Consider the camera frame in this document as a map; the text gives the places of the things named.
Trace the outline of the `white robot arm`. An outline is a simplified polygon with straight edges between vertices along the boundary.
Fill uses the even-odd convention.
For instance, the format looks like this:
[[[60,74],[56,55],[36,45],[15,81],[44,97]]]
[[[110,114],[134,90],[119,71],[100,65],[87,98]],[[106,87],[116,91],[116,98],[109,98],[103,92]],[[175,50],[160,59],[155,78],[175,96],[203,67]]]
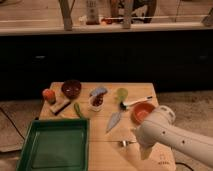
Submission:
[[[156,107],[133,130],[140,148],[149,149],[159,142],[213,168],[213,138],[178,128],[173,125],[175,119],[169,107]]]

